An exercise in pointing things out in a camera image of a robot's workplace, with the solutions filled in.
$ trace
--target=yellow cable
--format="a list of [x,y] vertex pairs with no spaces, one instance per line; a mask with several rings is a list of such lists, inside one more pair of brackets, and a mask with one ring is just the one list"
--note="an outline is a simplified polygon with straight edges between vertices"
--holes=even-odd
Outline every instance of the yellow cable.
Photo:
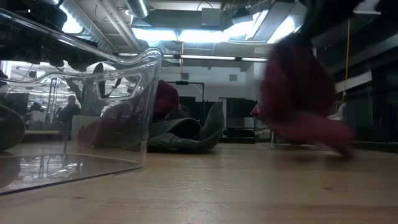
[[[184,42],[183,41],[182,41],[182,45],[181,45],[181,54],[182,55],[184,54]],[[181,71],[180,71],[180,74],[184,73],[184,71],[182,70],[183,64],[184,64],[184,59],[181,59]]]
[[350,29],[351,29],[351,20],[348,19],[348,31],[347,31],[347,56],[346,56],[346,76],[345,76],[345,82],[344,82],[344,91],[343,91],[343,102],[344,102],[344,96],[346,94],[346,87],[347,87],[347,78],[348,78],[348,57],[349,57],[349,37],[350,37]]

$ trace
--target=gray cloth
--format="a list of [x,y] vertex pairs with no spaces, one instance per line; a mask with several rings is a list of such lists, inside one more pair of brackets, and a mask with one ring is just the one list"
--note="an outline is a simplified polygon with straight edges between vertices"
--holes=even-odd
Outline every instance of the gray cloth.
[[0,152],[16,146],[25,135],[25,122],[12,109],[0,105]]
[[215,103],[204,127],[192,118],[176,119],[153,124],[148,142],[149,149],[205,152],[215,147],[224,129],[221,103]]

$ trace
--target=clear plastic bin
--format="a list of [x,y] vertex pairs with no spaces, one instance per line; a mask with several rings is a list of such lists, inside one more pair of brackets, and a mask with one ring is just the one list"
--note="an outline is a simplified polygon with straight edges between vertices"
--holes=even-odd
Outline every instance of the clear plastic bin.
[[121,58],[3,9],[0,29],[0,194],[144,165],[159,50]]

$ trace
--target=wooden floor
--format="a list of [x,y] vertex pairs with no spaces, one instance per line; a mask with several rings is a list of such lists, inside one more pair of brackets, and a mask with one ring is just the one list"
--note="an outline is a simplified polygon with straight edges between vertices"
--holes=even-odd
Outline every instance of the wooden floor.
[[1,223],[398,223],[398,155],[219,144],[146,168],[0,197]]

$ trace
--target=red fabric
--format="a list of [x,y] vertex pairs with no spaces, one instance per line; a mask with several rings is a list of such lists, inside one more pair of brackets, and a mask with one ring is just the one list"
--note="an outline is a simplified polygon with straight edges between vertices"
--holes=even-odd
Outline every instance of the red fabric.
[[157,84],[154,119],[165,118],[174,108],[178,108],[179,98],[177,90],[164,80]]
[[[108,146],[111,142],[121,140],[120,133],[131,131],[131,124],[139,118],[131,114],[131,104],[138,105],[137,96],[129,102],[120,103],[108,108],[100,119],[87,126],[82,126],[76,137],[76,143],[81,147]],[[165,118],[174,108],[178,108],[178,92],[164,80],[157,85],[153,119]]]
[[288,43],[271,52],[255,112],[283,138],[322,142],[350,156],[353,134],[327,118],[334,95],[333,80],[311,50]]
[[255,118],[258,118],[260,116],[260,113],[261,113],[259,107],[260,106],[258,104],[256,106],[254,106],[253,110],[250,112],[250,115],[255,117]]

